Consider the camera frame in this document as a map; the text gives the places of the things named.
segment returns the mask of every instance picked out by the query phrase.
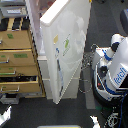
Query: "floor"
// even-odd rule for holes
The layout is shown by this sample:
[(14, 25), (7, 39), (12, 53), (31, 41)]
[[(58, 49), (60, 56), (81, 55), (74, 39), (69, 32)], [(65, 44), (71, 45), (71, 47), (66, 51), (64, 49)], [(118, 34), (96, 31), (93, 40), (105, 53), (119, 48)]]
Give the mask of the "floor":
[[(120, 0), (105, 0), (104, 4), (100, 4), (100, 1), (93, 0), (92, 3), (85, 47), (85, 52), (88, 53), (91, 52), (92, 44), (100, 47), (110, 46), (111, 36), (114, 33), (126, 36), (119, 16), (122, 9), (128, 8), (128, 1), (121, 3)], [(81, 78), (87, 79), (85, 74), (88, 73), (89, 71), (82, 71)], [(100, 110), (92, 107), (92, 103), (89, 104), (89, 96), (79, 91), (77, 99), (61, 100), (58, 105), (46, 98), (20, 99), (18, 105), (12, 105), (11, 120), (4, 128), (37, 128), (44, 125), (79, 125), (83, 128), (92, 128), (93, 122), (90, 118), (92, 115), (98, 117), (99, 124), (103, 128), (106, 120)], [(2, 113), (6, 107), (7, 105), (0, 103), (0, 112)]]

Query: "drawer handle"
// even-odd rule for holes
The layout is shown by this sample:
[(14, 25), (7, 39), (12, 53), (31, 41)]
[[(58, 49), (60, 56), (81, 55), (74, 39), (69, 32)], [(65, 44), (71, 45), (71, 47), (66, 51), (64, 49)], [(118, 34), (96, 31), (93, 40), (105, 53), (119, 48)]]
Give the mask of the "drawer handle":
[(0, 40), (0, 44), (2, 44), (2, 40)]
[(0, 75), (15, 75), (16, 71), (12, 72), (12, 73), (0, 73)]
[(19, 85), (18, 85), (17, 90), (6, 90), (6, 91), (3, 91), (4, 87), (5, 87), (5, 86), (2, 86), (2, 87), (1, 87), (1, 92), (3, 92), (3, 93), (6, 93), (6, 92), (19, 92), (19, 90), (20, 90)]
[(0, 62), (0, 64), (9, 63), (9, 59), (7, 61)]

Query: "wooden cabinet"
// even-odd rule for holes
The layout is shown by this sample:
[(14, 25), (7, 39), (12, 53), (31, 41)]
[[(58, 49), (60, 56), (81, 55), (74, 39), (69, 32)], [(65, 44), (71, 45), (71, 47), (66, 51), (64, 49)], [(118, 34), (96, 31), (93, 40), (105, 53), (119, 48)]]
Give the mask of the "wooden cabinet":
[[(9, 19), (7, 31), (0, 31), (0, 93), (36, 95), (41, 92), (40, 96), (44, 97), (37, 53), (30, 30), (12, 31), (12, 21), (14, 19)], [(20, 79), (25, 77), (29, 77), (30, 81)]]

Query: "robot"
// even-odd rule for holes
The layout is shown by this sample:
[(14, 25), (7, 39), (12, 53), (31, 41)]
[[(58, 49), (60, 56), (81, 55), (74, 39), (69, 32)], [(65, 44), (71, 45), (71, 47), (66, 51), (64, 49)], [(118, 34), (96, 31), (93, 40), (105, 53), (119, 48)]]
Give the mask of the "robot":
[[(121, 12), (120, 21), (128, 34), (128, 9)], [(92, 70), (94, 95), (107, 105), (117, 105), (128, 92), (128, 37), (115, 34), (110, 47), (96, 48)]]

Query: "drawer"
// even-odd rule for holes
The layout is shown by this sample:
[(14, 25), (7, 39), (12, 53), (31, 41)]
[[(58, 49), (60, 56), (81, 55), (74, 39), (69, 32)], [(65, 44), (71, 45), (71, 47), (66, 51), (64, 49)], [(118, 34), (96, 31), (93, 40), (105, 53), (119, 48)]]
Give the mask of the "drawer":
[(0, 49), (27, 49), (31, 48), (27, 30), (22, 31), (1, 31)]
[(38, 77), (25, 82), (0, 82), (0, 93), (40, 92)]
[(0, 67), (0, 77), (15, 76), (36, 76), (38, 75), (36, 65), (23, 67)]
[(1, 66), (35, 65), (32, 50), (0, 50)]

